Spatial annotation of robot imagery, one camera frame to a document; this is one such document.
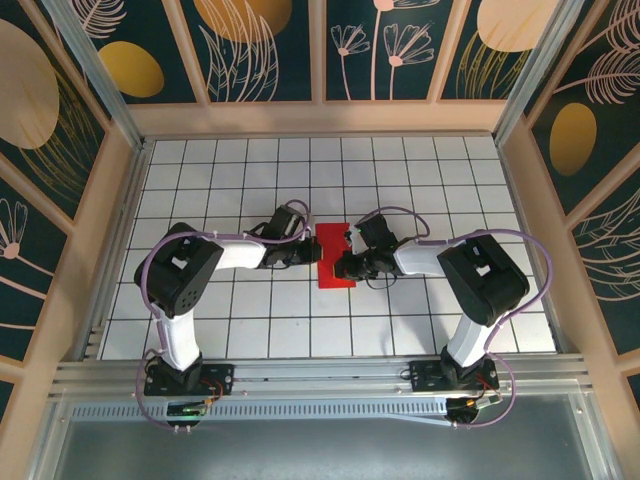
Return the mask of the red paper sheet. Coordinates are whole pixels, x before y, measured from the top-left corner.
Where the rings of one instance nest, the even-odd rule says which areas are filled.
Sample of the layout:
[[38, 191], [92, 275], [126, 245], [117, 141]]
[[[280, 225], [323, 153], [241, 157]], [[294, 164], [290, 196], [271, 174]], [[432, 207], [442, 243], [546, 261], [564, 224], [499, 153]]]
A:
[[356, 286], [355, 281], [338, 278], [334, 273], [334, 266], [342, 254], [351, 251], [345, 238], [348, 231], [348, 223], [318, 223], [315, 226], [316, 237], [322, 247], [322, 258], [317, 263], [318, 288], [321, 290]]

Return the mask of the grey metal sheet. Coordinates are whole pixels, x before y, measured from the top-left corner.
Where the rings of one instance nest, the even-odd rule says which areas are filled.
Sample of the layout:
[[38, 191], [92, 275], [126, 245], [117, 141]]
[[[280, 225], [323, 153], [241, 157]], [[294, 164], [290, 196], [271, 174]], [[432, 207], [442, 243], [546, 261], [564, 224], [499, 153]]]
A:
[[486, 429], [398, 420], [231, 421], [191, 434], [71, 422], [34, 480], [617, 480], [572, 419]]

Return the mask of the right controller board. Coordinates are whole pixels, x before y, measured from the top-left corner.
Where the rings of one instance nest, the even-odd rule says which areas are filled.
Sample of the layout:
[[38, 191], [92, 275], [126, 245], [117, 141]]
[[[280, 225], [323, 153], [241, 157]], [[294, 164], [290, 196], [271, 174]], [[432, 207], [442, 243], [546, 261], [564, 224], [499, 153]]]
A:
[[470, 425], [482, 409], [502, 402], [499, 395], [488, 397], [459, 397], [446, 400], [445, 419], [455, 425]]

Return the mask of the controller board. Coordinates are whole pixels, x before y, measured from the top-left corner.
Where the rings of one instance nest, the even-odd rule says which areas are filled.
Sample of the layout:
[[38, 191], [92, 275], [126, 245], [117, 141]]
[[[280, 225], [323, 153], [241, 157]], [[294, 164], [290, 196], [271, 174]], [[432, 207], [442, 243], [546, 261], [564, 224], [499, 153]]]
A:
[[470, 425], [482, 409], [502, 402], [499, 395], [488, 397], [459, 397], [446, 400], [445, 419], [455, 425]]
[[166, 415], [168, 417], [201, 417], [208, 412], [209, 406], [208, 399], [170, 401], [167, 403]]

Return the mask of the left controller board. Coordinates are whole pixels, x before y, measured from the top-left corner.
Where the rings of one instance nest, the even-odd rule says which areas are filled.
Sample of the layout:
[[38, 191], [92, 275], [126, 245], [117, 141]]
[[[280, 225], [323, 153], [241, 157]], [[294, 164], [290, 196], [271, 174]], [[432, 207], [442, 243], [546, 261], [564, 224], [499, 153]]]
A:
[[209, 406], [208, 399], [170, 401], [167, 403], [166, 415], [168, 417], [201, 417], [208, 412]]

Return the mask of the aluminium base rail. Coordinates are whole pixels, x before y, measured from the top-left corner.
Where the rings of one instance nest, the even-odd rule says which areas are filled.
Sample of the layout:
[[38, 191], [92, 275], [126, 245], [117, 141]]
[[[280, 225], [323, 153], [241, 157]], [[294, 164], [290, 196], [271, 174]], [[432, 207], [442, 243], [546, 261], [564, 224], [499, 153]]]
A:
[[[579, 354], [503, 354], [497, 374], [504, 394], [589, 394], [593, 384]], [[232, 399], [409, 396], [401, 378], [409, 357], [234, 360]], [[62, 362], [48, 398], [107, 401], [134, 398], [138, 360]]]

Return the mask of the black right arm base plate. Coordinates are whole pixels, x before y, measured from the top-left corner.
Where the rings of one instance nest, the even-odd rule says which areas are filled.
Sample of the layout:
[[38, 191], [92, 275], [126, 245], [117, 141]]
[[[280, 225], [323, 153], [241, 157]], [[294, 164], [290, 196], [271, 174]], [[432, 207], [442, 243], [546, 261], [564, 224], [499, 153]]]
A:
[[414, 392], [500, 389], [495, 363], [488, 357], [468, 367], [460, 367], [449, 360], [412, 361], [409, 373]]

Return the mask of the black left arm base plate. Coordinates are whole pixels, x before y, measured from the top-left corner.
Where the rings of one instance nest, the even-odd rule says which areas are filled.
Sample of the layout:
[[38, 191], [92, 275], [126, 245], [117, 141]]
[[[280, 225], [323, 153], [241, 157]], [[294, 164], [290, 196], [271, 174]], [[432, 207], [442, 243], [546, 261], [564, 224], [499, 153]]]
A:
[[148, 397], [225, 396], [233, 388], [231, 364], [199, 364], [184, 372], [169, 366], [147, 368], [144, 395]]

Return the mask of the aluminium side rail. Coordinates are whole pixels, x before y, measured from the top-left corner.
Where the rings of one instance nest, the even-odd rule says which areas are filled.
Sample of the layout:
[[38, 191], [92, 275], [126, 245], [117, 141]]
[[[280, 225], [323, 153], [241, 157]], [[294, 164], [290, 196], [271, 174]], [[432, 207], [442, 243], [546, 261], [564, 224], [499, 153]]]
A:
[[128, 235], [133, 228], [134, 207], [139, 200], [152, 149], [153, 143], [142, 139], [120, 181], [94, 270], [87, 310], [67, 354], [69, 360], [85, 359], [92, 331], [108, 320], [120, 268], [124, 265]]

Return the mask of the aluminium frame post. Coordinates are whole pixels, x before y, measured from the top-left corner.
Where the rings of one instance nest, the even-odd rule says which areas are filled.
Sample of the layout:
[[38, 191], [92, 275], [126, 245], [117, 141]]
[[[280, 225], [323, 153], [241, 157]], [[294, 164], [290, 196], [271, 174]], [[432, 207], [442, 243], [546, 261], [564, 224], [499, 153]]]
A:
[[127, 143], [135, 153], [140, 153], [143, 150], [144, 136], [135, 124], [122, 95], [104, 67], [93, 42], [82, 28], [72, 6], [67, 0], [42, 2]]
[[585, 0], [560, 0], [532, 49], [521, 74], [508, 96], [505, 109], [493, 132], [500, 149], [518, 122], [527, 103], [554, 61], [566, 36], [579, 17]]

